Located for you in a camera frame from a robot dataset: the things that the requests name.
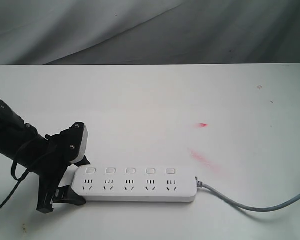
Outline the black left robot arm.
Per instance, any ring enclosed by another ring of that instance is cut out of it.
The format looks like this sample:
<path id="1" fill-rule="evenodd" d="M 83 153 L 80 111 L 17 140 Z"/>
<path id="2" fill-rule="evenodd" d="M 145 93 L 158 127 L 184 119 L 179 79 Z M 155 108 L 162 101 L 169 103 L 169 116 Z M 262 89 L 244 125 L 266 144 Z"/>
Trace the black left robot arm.
<path id="1" fill-rule="evenodd" d="M 86 200 L 59 184 L 71 165 L 89 165 L 85 156 L 88 129 L 75 122 L 59 134 L 41 136 L 37 129 L 0 99 L 0 154 L 12 160 L 10 174 L 19 186 L 29 173 L 39 177 L 37 211 L 53 212 L 54 203 L 82 206 Z"/>

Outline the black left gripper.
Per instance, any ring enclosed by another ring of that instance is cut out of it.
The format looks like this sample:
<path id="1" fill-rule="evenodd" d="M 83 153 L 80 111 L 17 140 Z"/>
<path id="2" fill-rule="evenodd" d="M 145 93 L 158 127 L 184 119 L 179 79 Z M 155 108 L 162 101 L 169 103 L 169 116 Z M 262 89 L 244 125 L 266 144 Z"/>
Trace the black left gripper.
<path id="1" fill-rule="evenodd" d="M 47 152 L 40 160 L 37 170 L 39 175 L 38 202 L 36 210 L 48 214 L 54 211 L 54 204 L 70 204 L 82 206 L 86 199 L 78 195 L 70 185 L 59 187 L 69 164 L 64 160 L 63 144 L 65 138 L 61 134 L 47 135 Z M 91 163 L 84 156 L 78 156 L 70 161 L 76 167 L 90 165 Z"/>

